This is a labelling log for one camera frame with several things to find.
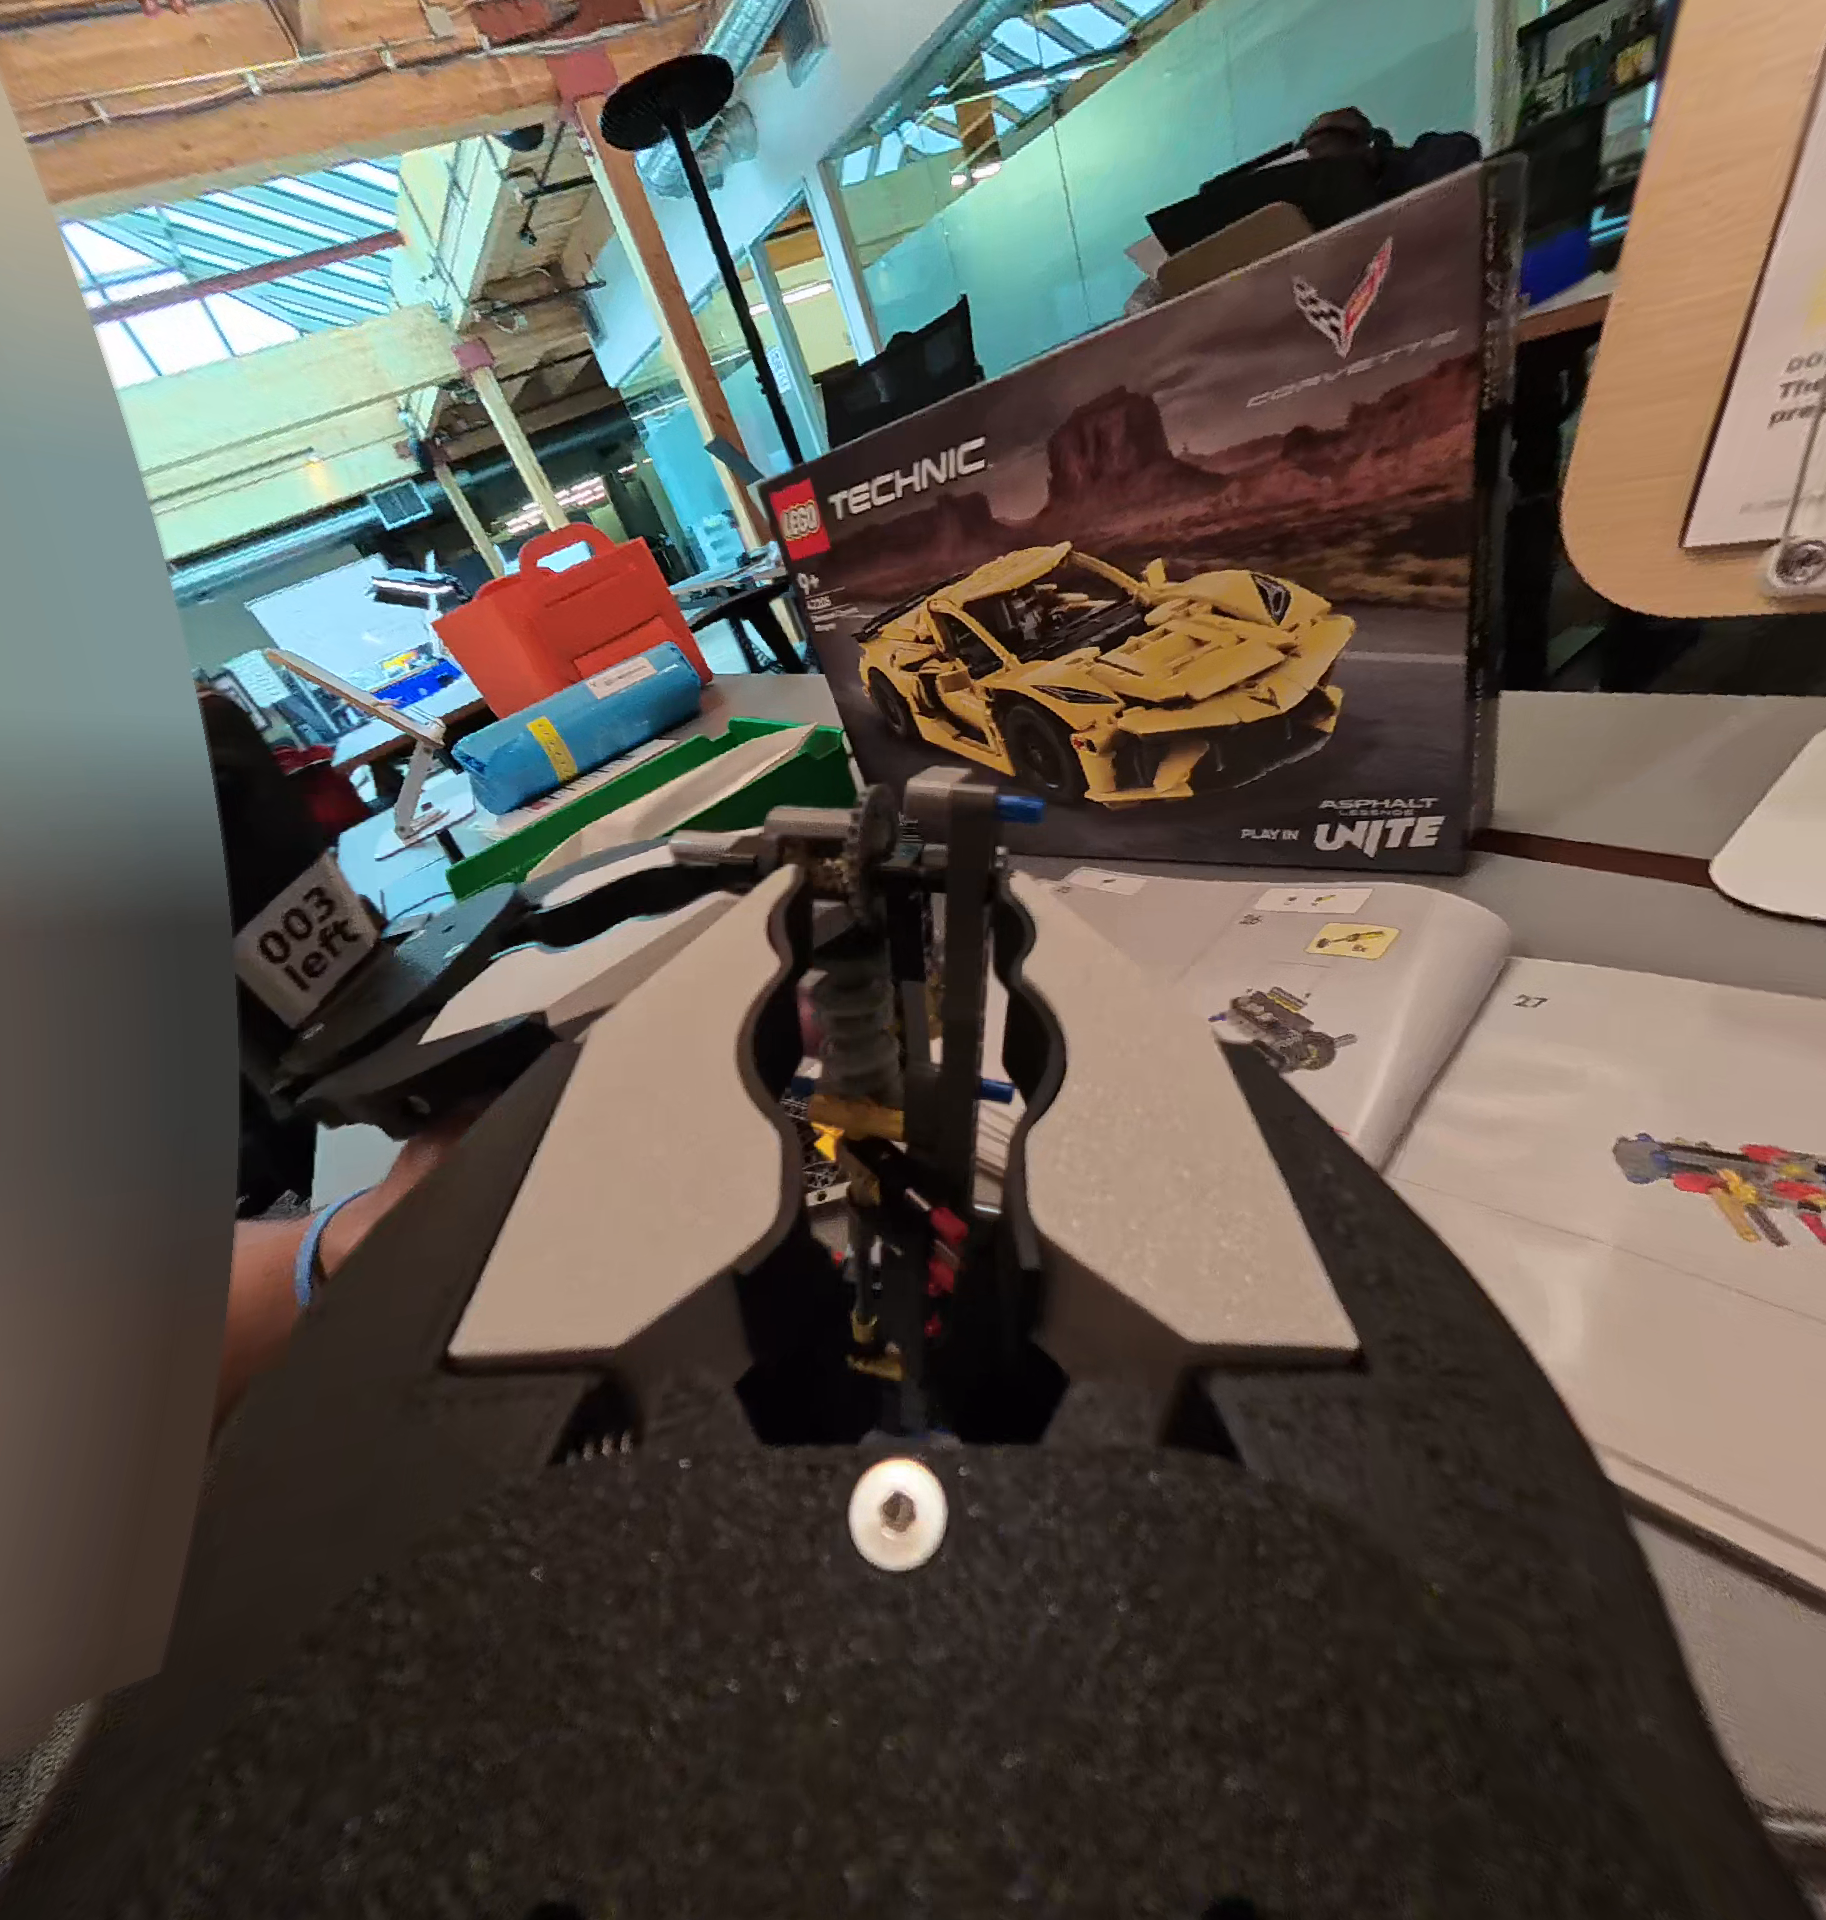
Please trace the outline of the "green plastic bin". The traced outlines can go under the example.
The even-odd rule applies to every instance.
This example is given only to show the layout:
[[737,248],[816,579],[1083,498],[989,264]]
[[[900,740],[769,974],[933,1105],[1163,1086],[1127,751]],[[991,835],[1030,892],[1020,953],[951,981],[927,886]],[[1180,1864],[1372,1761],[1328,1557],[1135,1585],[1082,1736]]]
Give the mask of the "green plastic bin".
[[[582,778],[543,803],[517,807],[517,815],[493,830],[482,852],[459,859],[448,869],[448,892],[458,901],[470,901],[497,886],[520,886],[540,859],[590,821],[639,798],[642,793],[653,793],[670,778],[701,768],[708,759],[732,746],[779,733],[787,727],[803,724],[732,719],[724,733],[695,733],[681,742],[655,742],[653,751],[638,751],[616,772]],[[708,807],[684,830],[755,830],[778,807],[847,807],[855,795],[858,786],[846,733],[838,727],[814,727],[814,736],[797,759],[751,781],[741,793]]]

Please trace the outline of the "laminated instruction sheet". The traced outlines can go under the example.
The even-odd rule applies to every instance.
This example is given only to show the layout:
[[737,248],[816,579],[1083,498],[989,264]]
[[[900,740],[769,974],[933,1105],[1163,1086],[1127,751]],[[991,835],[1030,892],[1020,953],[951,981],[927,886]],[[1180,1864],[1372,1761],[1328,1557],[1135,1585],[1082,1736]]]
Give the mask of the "laminated instruction sheet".
[[1757,550],[1770,600],[1826,600],[1826,60],[1683,546]]

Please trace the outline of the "white paper sheet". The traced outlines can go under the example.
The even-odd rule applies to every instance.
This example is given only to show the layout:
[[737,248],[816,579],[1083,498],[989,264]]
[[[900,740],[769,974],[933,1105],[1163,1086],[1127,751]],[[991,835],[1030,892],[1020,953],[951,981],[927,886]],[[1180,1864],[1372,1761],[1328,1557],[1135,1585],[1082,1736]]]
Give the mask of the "white paper sheet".
[[527,880],[537,881],[600,852],[616,852],[691,827],[699,815],[732,798],[751,781],[797,759],[811,736],[814,727],[787,727],[779,733],[739,742],[708,759],[701,768],[666,781],[653,793],[642,793],[639,798],[574,830],[563,845],[537,862]]

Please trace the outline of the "toy car set box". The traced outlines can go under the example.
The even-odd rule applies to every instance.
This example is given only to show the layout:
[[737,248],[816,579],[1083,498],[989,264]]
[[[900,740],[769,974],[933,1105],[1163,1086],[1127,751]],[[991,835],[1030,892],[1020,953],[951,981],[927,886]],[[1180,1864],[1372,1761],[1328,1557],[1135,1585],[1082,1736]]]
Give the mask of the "toy car set box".
[[761,485],[865,784],[1063,862],[1453,875],[1491,821],[1524,160]]

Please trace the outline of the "brick-built car chassis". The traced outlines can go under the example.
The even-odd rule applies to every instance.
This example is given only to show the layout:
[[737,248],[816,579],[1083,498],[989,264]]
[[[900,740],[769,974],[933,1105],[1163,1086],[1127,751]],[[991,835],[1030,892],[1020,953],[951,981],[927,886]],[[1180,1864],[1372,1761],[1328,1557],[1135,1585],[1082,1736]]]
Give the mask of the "brick-built car chassis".
[[907,798],[870,786],[847,807],[670,838],[720,892],[791,880],[783,930],[820,1070],[797,1120],[846,1187],[846,1366],[874,1384],[888,1431],[971,1426],[1042,1311],[1025,1197],[982,1200],[991,1002],[1025,949],[1004,830],[1041,815],[991,781],[935,773]]

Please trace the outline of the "blue wristband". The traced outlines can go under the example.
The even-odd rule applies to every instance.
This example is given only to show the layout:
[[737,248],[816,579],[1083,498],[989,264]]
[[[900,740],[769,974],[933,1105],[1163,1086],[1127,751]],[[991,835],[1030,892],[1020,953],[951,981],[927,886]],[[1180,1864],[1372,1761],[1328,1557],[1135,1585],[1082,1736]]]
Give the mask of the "blue wristband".
[[343,1200],[331,1200],[308,1218],[292,1265],[292,1293],[300,1313],[308,1313],[330,1283],[330,1276],[350,1258],[353,1245],[374,1231],[379,1187],[364,1187]]

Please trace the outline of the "person's left hand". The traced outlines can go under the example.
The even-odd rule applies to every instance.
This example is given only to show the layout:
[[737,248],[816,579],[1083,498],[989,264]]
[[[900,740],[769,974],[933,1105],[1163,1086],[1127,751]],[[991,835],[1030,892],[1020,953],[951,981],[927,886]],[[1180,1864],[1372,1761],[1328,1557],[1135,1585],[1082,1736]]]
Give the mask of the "person's left hand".
[[404,1141],[392,1167],[374,1187],[349,1200],[330,1220],[319,1242],[326,1271],[334,1275],[350,1258],[353,1245],[360,1245],[360,1239],[366,1239],[374,1227],[453,1152],[470,1128],[470,1120],[448,1117]]

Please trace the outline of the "blue rolled bundle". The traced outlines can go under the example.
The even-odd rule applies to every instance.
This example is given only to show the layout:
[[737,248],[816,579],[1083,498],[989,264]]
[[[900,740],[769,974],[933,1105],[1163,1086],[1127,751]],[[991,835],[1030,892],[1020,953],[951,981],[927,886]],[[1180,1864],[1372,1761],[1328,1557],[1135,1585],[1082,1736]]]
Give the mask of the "blue rolled bundle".
[[466,733],[448,755],[475,806],[502,816],[695,719],[701,689],[686,652],[663,643]]

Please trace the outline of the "building instruction booklet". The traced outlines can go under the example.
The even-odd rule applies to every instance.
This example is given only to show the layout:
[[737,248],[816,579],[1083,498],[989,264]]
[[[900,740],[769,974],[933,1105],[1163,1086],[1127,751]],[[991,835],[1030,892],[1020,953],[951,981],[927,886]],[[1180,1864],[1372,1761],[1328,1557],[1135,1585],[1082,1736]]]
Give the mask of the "building instruction booklet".
[[1826,1593],[1826,996],[1515,957],[1409,881],[1033,894],[1381,1167],[1627,1493]]

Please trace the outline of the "wooden stand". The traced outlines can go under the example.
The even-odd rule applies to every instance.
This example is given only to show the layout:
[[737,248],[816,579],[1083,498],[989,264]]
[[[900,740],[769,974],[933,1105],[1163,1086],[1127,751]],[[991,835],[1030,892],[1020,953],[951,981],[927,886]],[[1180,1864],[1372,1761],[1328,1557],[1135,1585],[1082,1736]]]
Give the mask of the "wooden stand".
[[294,655],[278,646],[266,648],[266,659],[281,672],[294,673],[305,685],[330,689],[334,700],[343,700],[364,719],[412,742],[406,772],[396,795],[396,816],[388,830],[392,845],[381,849],[379,859],[392,852],[422,849],[433,842],[438,845],[438,852],[443,852],[448,863],[458,863],[462,859],[462,849],[458,845],[453,830],[471,821],[475,803],[462,803],[462,806],[429,806],[427,803],[427,786],[435,773],[459,772],[450,755],[443,719],[427,713],[422,706],[402,710],[396,701],[386,701],[374,689],[349,685],[345,677],[339,677],[334,672],[322,667],[313,659],[305,659],[305,655]]

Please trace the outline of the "orange tote bag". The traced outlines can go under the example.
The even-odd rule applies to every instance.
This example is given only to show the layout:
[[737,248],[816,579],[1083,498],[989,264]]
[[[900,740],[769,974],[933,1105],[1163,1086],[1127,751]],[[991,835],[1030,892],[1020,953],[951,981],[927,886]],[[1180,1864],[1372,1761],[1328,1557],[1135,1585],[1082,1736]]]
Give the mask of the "orange tote bag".
[[647,541],[563,525],[520,550],[517,569],[435,617],[435,637],[497,719],[670,643],[711,685]]

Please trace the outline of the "person's left forearm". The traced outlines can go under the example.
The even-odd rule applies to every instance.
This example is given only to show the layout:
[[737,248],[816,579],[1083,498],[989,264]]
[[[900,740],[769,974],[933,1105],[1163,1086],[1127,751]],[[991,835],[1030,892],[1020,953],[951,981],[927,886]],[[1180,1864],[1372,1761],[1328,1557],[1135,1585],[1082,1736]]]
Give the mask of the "person's left forearm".
[[278,1365],[305,1316],[292,1293],[292,1265],[313,1212],[246,1218],[230,1239],[226,1328],[212,1415],[217,1431],[251,1380]]

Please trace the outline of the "instruction sheet on stand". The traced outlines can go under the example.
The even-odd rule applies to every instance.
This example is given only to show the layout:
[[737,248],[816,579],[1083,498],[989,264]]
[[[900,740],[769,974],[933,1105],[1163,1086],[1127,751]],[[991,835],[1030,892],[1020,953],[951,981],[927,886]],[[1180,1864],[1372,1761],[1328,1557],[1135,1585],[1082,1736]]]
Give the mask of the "instruction sheet on stand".
[[1816,615],[1760,546],[1687,546],[1826,72],[1826,2],[1677,2],[1560,528],[1586,587],[1658,617]]

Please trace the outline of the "whiteboard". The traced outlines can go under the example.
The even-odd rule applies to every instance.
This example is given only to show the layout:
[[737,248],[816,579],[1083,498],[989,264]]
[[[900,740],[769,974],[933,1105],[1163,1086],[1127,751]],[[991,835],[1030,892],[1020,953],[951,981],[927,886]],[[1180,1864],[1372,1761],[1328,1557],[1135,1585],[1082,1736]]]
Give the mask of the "whiteboard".
[[353,558],[251,598],[250,615],[273,652],[313,661],[339,685],[404,710],[462,677],[435,633],[450,587],[448,576]]

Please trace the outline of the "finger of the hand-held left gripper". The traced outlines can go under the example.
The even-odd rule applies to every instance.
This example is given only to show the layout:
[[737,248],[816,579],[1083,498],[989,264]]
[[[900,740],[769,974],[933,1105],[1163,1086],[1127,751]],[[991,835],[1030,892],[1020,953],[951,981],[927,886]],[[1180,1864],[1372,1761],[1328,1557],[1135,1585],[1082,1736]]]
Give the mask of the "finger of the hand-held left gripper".
[[522,904],[535,914],[673,914],[739,888],[750,869],[745,838],[642,838],[527,875]]
[[600,1018],[724,914],[724,898],[699,898],[673,914],[634,916],[573,949],[513,949],[442,1007],[420,1047],[477,1037],[502,1021],[540,1018],[558,1034]]

